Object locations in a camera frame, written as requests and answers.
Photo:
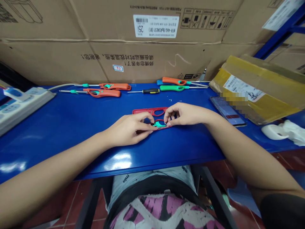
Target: smartphone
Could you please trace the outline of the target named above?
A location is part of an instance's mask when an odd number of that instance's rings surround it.
[[[246,126],[246,122],[240,117],[239,113],[233,109],[221,97],[210,97],[210,101],[217,111],[235,127]]]

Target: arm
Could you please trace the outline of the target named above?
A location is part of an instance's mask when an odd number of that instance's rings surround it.
[[[126,115],[107,130],[20,173],[0,185],[0,228],[23,222],[104,151],[133,145],[158,129],[142,123],[148,113]]]
[[[270,153],[219,114],[206,108],[176,103],[166,110],[164,122],[167,125],[203,123],[237,174],[248,184],[258,207],[262,199],[271,193],[305,198],[302,187]]]

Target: black screwdriver handle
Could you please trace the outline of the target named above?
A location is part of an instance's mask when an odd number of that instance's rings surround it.
[[[160,89],[158,89],[158,88],[151,88],[151,89],[143,90],[142,92],[143,92],[143,94],[159,94],[160,93]]]

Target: chair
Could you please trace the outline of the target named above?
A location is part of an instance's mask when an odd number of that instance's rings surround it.
[[[226,205],[209,169],[200,165],[192,165],[191,169],[197,193],[199,189],[199,181],[200,178],[202,178],[207,190],[207,195],[213,204],[217,218],[221,220],[226,229],[237,229],[238,227],[233,216],[230,213],[230,210],[228,209],[228,206]],[[111,198],[112,184],[113,177],[102,177],[92,181],[89,193],[84,200],[79,217],[76,221],[75,229],[91,228],[100,190],[103,189],[106,205],[108,206]]]

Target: power strip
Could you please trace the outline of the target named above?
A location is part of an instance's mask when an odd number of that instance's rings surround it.
[[[29,94],[30,98],[23,102],[13,100],[13,103],[1,106],[0,136],[38,110],[56,95],[42,87],[33,87],[26,94]]]

